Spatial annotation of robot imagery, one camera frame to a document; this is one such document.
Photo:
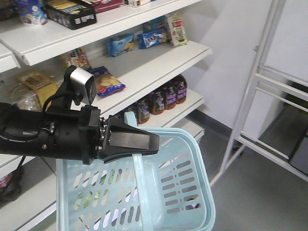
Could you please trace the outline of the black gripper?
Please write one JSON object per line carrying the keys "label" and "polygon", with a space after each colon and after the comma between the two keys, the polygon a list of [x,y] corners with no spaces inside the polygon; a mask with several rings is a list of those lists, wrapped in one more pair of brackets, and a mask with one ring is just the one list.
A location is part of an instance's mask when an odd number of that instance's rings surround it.
{"label": "black gripper", "polygon": [[[39,132],[39,155],[90,165],[98,156],[96,147],[101,145],[100,114],[100,109],[90,105],[80,111],[49,108],[44,117],[49,128]],[[152,155],[159,151],[159,135],[130,126],[116,117],[108,119],[104,130],[99,158],[105,164],[133,154]]]}

